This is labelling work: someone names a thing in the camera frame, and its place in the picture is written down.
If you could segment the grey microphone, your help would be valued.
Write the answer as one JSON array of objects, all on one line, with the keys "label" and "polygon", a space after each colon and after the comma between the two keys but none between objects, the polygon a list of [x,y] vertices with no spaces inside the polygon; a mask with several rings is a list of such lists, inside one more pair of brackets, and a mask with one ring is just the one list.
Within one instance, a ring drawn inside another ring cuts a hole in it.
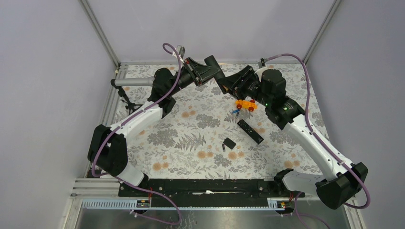
[{"label": "grey microphone", "polygon": [[152,86],[154,77],[146,78],[124,78],[124,79],[112,79],[110,81],[113,87],[122,87],[122,86]]}]

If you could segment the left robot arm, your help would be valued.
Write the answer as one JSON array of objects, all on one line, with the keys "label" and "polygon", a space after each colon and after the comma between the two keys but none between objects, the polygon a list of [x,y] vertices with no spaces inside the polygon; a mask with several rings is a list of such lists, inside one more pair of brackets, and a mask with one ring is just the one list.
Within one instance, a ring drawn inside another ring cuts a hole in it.
[{"label": "left robot arm", "polygon": [[184,66],[176,74],[167,68],[158,69],[150,83],[151,95],[139,109],[115,124],[95,128],[87,155],[92,166],[98,166],[105,174],[129,183],[130,190],[136,196],[146,194],[146,175],[128,161],[127,143],[171,112],[176,103],[173,95],[177,92],[192,83],[202,86],[212,78],[223,77],[213,56],[205,58],[204,62],[200,64],[192,58],[186,58]]}]

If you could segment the black battery cover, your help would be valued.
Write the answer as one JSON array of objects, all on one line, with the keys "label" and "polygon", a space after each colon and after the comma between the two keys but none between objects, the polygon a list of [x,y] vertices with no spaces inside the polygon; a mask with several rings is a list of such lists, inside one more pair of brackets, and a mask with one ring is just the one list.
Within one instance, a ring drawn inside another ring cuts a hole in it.
[{"label": "black battery cover", "polygon": [[226,139],[223,141],[223,144],[224,144],[226,147],[228,147],[229,149],[234,149],[235,146],[236,146],[236,143],[235,143],[233,140],[229,139],[229,138],[226,138]]}]

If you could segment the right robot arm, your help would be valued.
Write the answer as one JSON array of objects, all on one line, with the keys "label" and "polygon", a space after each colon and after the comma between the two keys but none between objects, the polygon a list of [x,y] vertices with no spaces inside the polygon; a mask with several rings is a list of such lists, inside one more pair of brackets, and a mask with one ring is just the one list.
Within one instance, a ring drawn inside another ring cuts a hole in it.
[{"label": "right robot arm", "polygon": [[279,70],[254,71],[247,66],[238,73],[215,80],[224,94],[237,100],[250,97],[262,104],[268,119],[294,138],[322,172],[316,176],[284,169],[274,177],[276,194],[285,197],[291,191],[303,192],[337,209],[364,189],[368,168],[361,162],[353,163],[319,133],[304,109],[287,96],[287,81]]}]

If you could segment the black remote control back up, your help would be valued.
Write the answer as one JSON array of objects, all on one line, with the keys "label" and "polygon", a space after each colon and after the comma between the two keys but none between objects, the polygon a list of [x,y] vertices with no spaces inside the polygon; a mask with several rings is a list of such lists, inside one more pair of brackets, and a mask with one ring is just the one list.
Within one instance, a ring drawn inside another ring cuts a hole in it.
[{"label": "black remote control back up", "polygon": [[207,66],[210,66],[214,69],[215,73],[213,75],[213,78],[215,79],[218,87],[220,88],[221,92],[223,94],[227,93],[227,89],[219,83],[219,80],[225,77],[225,74],[223,73],[219,63],[215,59],[213,55],[208,56],[207,58],[204,59],[204,62]]}]

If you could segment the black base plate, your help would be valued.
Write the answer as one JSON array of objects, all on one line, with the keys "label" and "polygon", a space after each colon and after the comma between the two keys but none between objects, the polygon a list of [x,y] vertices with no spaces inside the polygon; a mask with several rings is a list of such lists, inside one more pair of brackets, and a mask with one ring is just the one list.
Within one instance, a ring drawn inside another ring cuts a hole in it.
[{"label": "black base plate", "polygon": [[272,179],[147,179],[140,188],[121,184],[118,196],[155,208],[282,208],[299,195]]}]

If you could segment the black remote control with buttons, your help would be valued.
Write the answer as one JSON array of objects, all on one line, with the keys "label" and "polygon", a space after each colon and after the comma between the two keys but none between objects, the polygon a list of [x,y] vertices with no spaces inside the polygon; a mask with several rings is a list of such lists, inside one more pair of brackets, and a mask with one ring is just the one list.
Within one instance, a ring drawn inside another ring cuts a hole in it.
[{"label": "black remote control with buttons", "polygon": [[245,120],[239,120],[237,122],[237,125],[241,127],[242,130],[247,133],[257,144],[263,142],[263,137],[256,130],[254,130]]}]

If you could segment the floral table mat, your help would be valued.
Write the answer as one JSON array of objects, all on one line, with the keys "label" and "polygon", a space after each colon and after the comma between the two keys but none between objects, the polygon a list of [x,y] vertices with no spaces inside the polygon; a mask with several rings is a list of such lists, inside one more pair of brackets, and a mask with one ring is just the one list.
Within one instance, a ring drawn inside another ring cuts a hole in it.
[{"label": "floral table mat", "polygon": [[[150,178],[272,178],[291,168],[319,175],[320,169],[302,147],[268,120],[263,105],[232,114],[235,99],[215,80],[191,84],[175,94],[176,104],[162,120],[127,143],[128,161]],[[237,125],[245,120],[262,137],[257,144]],[[225,146],[229,138],[234,149]]]}]

